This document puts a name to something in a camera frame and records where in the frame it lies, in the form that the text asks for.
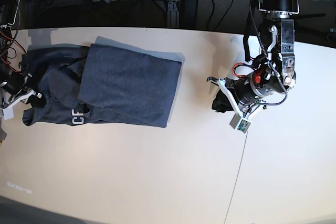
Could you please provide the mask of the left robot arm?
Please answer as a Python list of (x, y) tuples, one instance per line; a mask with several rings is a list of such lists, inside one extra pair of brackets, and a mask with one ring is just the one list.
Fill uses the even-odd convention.
[(295, 21), (298, 0), (250, 0), (243, 36), (245, 61), (232, 67), (235, 79), (208, 80), (218, 86), (212, 109), (235, 111), (247, 118), (270, 104), (263, 99), (273, 93), (285, 98), (296, 84)]

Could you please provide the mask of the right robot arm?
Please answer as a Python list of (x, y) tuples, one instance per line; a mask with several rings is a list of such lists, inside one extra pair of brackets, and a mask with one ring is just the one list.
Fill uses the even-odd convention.
[(20, 2), (21, 0), (1, 0), (1, 110), (4, 113), (8, 113), (20, 102), (38, 108), (46, 104), (44, 96), (29, 85), (28, 81), (32, 78), (30, 73), (25, 69), (15, 69), (8, 56), (13, 45), (27, 56), (27, 51), (16, 40), (21, 21)]

